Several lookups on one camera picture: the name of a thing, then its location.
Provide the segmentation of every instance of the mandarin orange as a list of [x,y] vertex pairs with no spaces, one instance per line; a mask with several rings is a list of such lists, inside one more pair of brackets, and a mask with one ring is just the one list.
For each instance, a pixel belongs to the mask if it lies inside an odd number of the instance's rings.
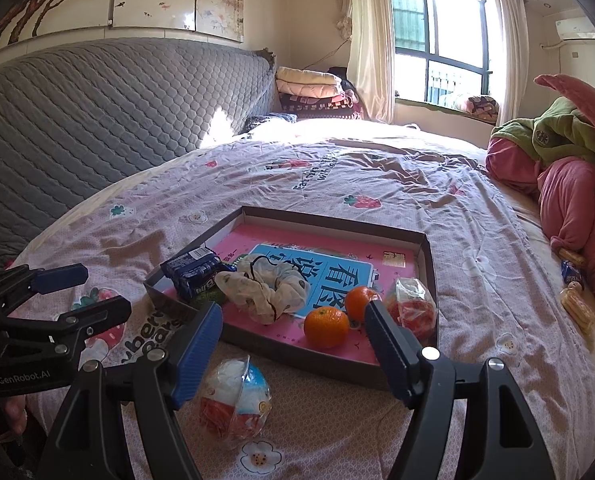
[[333,306],[321,306],[310,312],[304,320],[304,334],[317,349],[333,348],[344,342],[351,324],[342,310]]
[[380,300],[382,298],[375,290],[368,288],[366,285],[356,286],[346,293],[344,297],[344,308],[351,319],[364,322],[364,311],[371,301]]

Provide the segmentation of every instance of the cable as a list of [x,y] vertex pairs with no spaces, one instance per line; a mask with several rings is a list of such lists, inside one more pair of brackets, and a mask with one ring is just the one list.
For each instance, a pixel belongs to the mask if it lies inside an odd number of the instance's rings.
[[565,41],[560,41],[560,43],[556,44],[556,45],[540,45],[540,47],[542,47],[542,49],[544,50],[553,50],[555,48],[562,48],[564,45],[566,44]]
[[314,64],[318,64],[320,61],[324,61],[325,59],[328,59],[329,57],[331,57],[333,54],[335,54],[340,48],[342,48],[345,44],[347,44],[350,40],[344,40],[340,46],[338,46],[335,50],[330,51],[326,56],[322,57],[322,59],[318,59],[317,61],[313,61],[310,65],[306,65],[302,70],[306,70],[307,68],[309,68],[310,66],[313,66]]

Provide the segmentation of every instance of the air conditioner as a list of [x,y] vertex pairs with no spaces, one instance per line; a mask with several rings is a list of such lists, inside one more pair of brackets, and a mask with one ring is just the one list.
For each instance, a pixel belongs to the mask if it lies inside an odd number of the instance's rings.
[[559,20],[555,22],[555,26],[562,41],[595,40],[595,27],[587,17]]

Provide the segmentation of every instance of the window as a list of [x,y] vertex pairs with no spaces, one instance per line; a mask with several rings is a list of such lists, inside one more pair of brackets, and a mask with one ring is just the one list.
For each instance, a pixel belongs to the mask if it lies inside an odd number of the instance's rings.
[[392,1],[396,95],[442,105],[489,93],[487,0]]

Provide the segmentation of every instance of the blue gripper pad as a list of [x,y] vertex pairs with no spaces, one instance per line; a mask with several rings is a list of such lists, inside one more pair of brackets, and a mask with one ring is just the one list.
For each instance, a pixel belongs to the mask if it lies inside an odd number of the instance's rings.
[[222,308],[207,302],[193,321],[182,326],[170,340],[167,351],[174,410],[195,396],[222,333],[223,320]]
[[88,269],[82,264],[75,264],[40,271],[30,283],[30,288],[39,294],[50,294],[57,290],[84,285],[86,280],[88,280]]
[[415,384],[419,381],[417,351],[421,349],[420,343],[412,332],[394,322],[380,301],[372,301],[367,305],[365,324],[391,393],[408,405],[416,394]]

